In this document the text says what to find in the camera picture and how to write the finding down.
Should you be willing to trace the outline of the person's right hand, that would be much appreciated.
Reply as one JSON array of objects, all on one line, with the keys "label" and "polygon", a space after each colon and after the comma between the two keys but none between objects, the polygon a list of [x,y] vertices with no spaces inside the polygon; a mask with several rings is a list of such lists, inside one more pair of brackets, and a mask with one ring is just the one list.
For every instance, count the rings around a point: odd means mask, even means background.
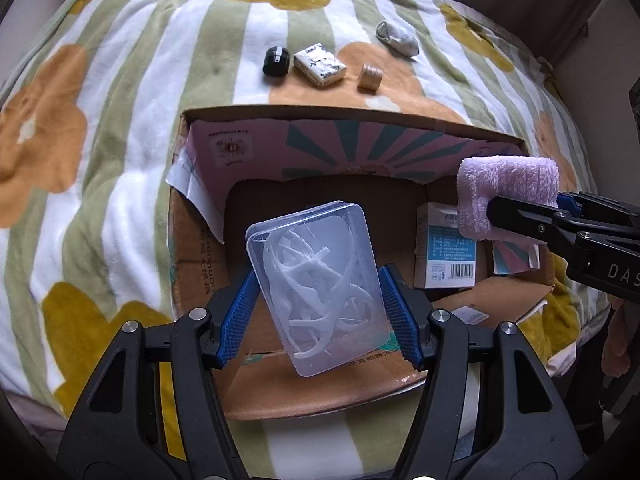
[{"label": "person's right hand", "polygon": [[630,367],[625,301],[608,295],[608,302],[613,316],[608,324],[601,365],[606,376],[617,378],[627,373]]}]

